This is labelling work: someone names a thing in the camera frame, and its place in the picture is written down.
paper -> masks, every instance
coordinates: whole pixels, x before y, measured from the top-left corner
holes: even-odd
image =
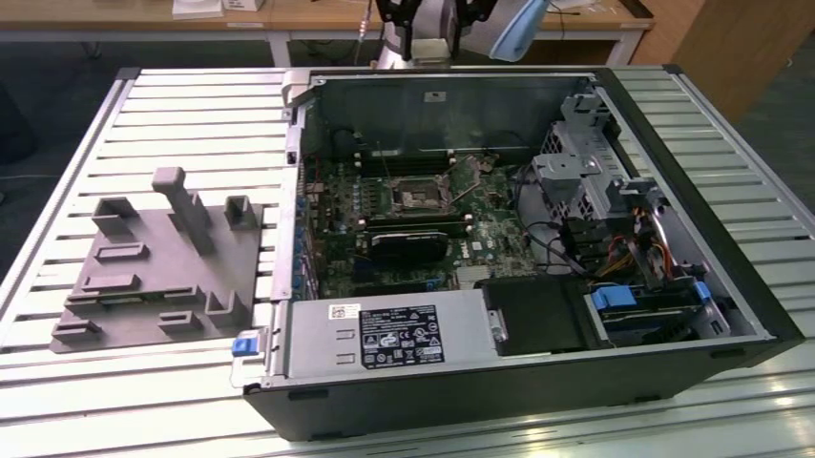
[[[566,10],[568,8],[586,7],[597,3],[598,0],[550,0],[548,11]]]

motherboard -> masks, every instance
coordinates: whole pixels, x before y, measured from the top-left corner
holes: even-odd
[[[512,202],[518,168],[489,152],[312,160],[320,298],[469,289],[478,280],[532,275]]]

aluminum workbench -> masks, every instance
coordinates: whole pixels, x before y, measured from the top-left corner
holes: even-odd
[[[119,73],[0,287],[0,456],[764,456],[812,453],[815,343],[636,406],[287,443],[230,384],[230,340],[55,355],[98,197],[137,209],[154,167],[181,166],[205,204],[265,207],[254,323],[267,320],[285,161],[282,69]],[[806,338],[815,219],[680,73],[616,69],[640,110]],[[641,175],[632,143],[624,142]],[[246,367],[261,370],[261,367]]]

wooden table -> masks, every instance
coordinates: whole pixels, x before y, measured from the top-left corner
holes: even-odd
[[[0,42],[267,41],[259,11],[174,21],[171,0],[0,0]]]
[[[290,67],[292,40],[358,36],[366,0],[266,0],[261,10],[225,11],[223,17],[173,21],[171,0],[0,0],[0,41],[266,41],[277,67]],[[637,19],[618,0],[601,0],[580,15],[548,14],[537,40],[606,40],[606,63],[626,64],[650,19]],[[378,15],[366,39],[378,36]]]
[[[273,0],[269,45],[274,65],[290,67],[287,43],[292,40],[353,40],[358,37],[368,0]],[[578,15],[546,14],[536,40],[602,40],[614,46],[608,65],[628,64],[644,31],[653,20],[636,18],[618,0],[600,0],[593,7],[569,9]],[[365,39],[378,37],[381,22],[374,13]]]

warning label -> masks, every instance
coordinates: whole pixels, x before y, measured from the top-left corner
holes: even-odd
[[[360,310],[358,330],[366,369],[444,362],[434,305]]]

